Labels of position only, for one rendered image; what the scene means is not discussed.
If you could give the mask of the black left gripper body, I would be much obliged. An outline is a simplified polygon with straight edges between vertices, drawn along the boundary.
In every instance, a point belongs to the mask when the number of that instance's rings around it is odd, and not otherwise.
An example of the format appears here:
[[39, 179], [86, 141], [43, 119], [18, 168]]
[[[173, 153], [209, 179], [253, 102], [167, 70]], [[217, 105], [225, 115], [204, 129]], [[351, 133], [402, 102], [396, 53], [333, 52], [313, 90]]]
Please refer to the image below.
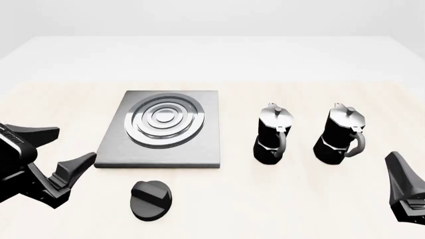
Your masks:
[[70, 196], [70, 190], [49, 192], [48, 178], [36, 167], [36, 149], [10, 149], [10, 145], [23, 146], [24, 141], [13, 135], [9, 124], [0, 123], [0, 202], [16, 195], [58, 208]]

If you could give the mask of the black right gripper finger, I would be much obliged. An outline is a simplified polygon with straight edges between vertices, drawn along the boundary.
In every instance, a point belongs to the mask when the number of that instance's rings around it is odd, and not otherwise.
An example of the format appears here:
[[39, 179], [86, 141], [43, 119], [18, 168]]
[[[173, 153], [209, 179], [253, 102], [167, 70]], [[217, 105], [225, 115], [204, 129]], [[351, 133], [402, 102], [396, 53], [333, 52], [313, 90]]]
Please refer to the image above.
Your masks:
[[397, 151], [385, 157], [390, 181], [389, 203], [400, 200], [425, 200], [425, 181], [423, 181]]

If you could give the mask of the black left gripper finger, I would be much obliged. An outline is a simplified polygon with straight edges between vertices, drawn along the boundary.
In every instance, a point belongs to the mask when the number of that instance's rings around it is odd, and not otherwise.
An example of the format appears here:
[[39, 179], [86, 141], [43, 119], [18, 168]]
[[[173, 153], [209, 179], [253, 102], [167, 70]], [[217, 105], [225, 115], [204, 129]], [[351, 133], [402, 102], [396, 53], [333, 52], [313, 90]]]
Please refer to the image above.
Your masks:
[[19, 127], [10, 125], [9, 129], [13, 131], [13, 135], [24, 141], [23, 146], [10, 145], [10, 149], [36, 149], [55, 141], [60, 133], [58, 127]]
[[59, 192], [72, 189], [77, 180], [96, 160], [96, 153], [87, 153], [77, 159], [57, 163], [56, 171], [48, 178], [48, 191]]

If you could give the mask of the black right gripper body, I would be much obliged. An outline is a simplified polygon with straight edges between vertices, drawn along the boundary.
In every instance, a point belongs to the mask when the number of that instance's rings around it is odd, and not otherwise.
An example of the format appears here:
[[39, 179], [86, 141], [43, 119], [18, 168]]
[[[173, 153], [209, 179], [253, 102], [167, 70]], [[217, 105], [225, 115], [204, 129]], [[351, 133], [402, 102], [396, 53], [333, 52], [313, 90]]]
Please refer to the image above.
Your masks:
[[425, 224], [425, 193], [407, 196], [390, 193], [389, 205], [399, 222]]

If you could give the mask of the flat grey stove plate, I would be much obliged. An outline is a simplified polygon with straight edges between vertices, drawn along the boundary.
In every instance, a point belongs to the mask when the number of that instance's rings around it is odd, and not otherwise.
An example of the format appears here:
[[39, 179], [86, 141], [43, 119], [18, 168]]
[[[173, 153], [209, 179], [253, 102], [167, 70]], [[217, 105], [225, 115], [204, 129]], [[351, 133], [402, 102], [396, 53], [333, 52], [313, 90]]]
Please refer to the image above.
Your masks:
[[218, 92], [127, 91], [97, 155], [98, 169], [218, 169]]

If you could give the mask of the round black stove knob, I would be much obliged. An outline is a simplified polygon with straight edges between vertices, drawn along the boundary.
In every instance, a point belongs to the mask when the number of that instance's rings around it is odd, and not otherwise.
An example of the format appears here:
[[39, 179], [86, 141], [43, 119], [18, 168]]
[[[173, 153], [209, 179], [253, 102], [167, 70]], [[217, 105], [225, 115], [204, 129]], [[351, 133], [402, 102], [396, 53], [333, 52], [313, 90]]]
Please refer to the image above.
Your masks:
[[144, 222], [160, 219], [173, 202], [171, 189], [161, 181], [139, 181], [131, 189], [130, 209]]

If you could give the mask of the black moka pot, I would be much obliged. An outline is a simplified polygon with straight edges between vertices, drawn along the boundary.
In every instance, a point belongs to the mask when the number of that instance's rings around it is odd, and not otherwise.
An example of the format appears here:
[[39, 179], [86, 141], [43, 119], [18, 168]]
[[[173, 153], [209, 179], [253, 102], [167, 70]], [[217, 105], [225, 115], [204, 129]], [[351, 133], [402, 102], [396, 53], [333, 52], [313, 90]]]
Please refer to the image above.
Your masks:
[[253, 154], [264, 165], [276, 165], [283, 158], [287, 147], [287, 137], [294, 117], [275, 103], [262, 109], [258, 118], [258, 135]]
[[362, 153], [366, 145], [365, 125], [365, 117], [355, 108], [336, 103], [313, 147], [316, 158], [328, 165], [339, 165], [345, 158]]

